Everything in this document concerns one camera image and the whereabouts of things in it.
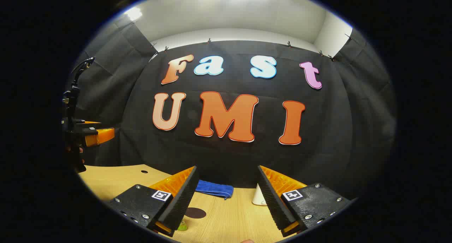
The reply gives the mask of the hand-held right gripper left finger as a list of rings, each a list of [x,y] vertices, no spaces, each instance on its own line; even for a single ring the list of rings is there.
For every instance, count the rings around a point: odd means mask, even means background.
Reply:
[[[197,166],[150,186],[135,184],[107,206],[147,230],[172,237],[179,228],[199,182]]]

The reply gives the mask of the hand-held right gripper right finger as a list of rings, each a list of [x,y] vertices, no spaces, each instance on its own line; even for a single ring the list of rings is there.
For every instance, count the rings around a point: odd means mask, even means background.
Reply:
[[[322,183],[306,185],[265,166],[258,166],[258,185],[282,236],[317,227],[353,200]]]

